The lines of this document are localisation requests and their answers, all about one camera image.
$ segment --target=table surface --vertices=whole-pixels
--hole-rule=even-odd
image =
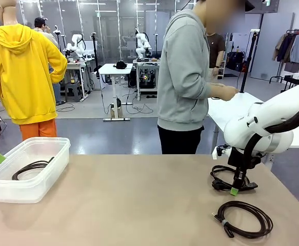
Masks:
[[[125,69],[117,69],[114,67],[115,64],[107,63],[99,68],[99,74],[109,75],[109,74],[130,74],[133,64],[128,63]]]
[[[223,131],[228,121],[246,115],[255,102],[262,103],[260,99],[246,92],[236,94],[230,101],[210,98],[208,115]],[[294,129],[293,132],[294,140],[290,148],[299,148],[299,127]]]
[[[158,60],[155,61],[155,62],[152,61],[152,60],[149,60],[149,61],[147,61],[147,62],[146,62],[146,61],[142,61],[142,62],[139,61],[139,62],[138,62],[138,61],[135,59],[135,60],[133,60],[133,63],[134,63],[134,64],[146,64],[146,63],[155,64],[155,63],[157,63],[157,64],[159,65],[159,64],[161,63],[161,59],[158,59]]]
[[[237,197],[215,191],[210,170],[226,161],[208,155],[71,156],[39,203],[0,203],[0,246],[299,245],[295,197],[262,164],[248,173],[259,185],[255,191]],[[274,223],[271,234],[228,238],[211,213],[230,200],[264,210]],[[226,218],[235,226],[260,229],[251,214],[231,210]]]

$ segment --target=plastic container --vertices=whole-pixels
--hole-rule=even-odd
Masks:
[[[9,151],[0,164],[0,202],[36,203],[46,195],[69,162],[67,138],[34,137]],[[53,160],[43,169],[33,169],[11,180],[24,166],[38,160]]]

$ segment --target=white table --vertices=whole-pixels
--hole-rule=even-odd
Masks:
[[[127,64],[125,69],[117,69],[114,67],[115,64],[107,63],[99,68],[100,75],[111,75],[112,77],[112,85],[113,85],[113,104],[114,104],[114,116],[115,118],[106,118],[104,121],[126,121],[130,120],[130,118],[119,118],[118,117],[118,109],[117,109],[117,95],[115,88],[115,76],[121,74],[130,74],[133,64]],[[131,102],[122,103],[122,105],[132,105]]]
[[[249,93],[238,93],[232,100],[223,101],[213,98],[209,99],[209,112],[208,115],[215,122],[215,129],[213,132],[213,142],[211,152],[216,147],[217,137],[219,129],[223,132],[226,124],[233,118],[244,116],[248,113],[250,107],[254,103],[262,103],[262,101]],[[293,130],[294,140],[290,148],[299,149],[299,127]],[[268,167],[272,167],[273,155],[268,155],[267,162]]]
[[[152,61],[152,59],[149,59],[149,61],[137,61],[136,59],[133,60],[133,63],[136,67],[136,76],[137,76],[137,100],[140,101],[140,94],[141,91],[148,91],[148,92],[157,92],[157,82],[158,82],[158,73],[160,70],[160,64],[161,60],[158,59],[157,61]],[[155,69],[155,79],[156,79],[156,87],[154,89],[140,89],[140,80],[139,80],[139,69]]]

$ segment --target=white robot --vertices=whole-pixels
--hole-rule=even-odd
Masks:
[[[136,30],[136,37],[137,37],[137,46],[138,48],[135,50],[138,54],[138,58],[142,59],[144,58],[144,54],[149,53],[149,50],[151,50],[151,46],[146,39],[146,35],[144,33],[140,33],[138,27]]]
[[[282,153],[291,146],[292,130],[297,127],[299,85],[265,103],[254,104],[247,115],[226,124],[224,138],[230,147],[216,147],[212,155],[215,158],[226,154],[228,164],[236,167],[231,194],[244,188],[247,170],[261,163],[265,153]]]
[[[78,57],[83,57],[83,54],[85,53],[85,42],[83,40],[83,35],[82,34],[74,34],[72,36],[72,42],[74,43],[74,45],[71,45],[71,43],[67,44],[66,47],[66,54],[69,55],[72,52],[75,52],[77,54]]]

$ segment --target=dark hair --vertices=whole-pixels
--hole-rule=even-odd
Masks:
[[[45,19],[40,18],[40,17],[35,18],[35,20],[34,20],[34,26],[35,26],[35,27],[38,27],[38,28],[41,28],[42,25],[46,25],[46,21],[45,21]]]

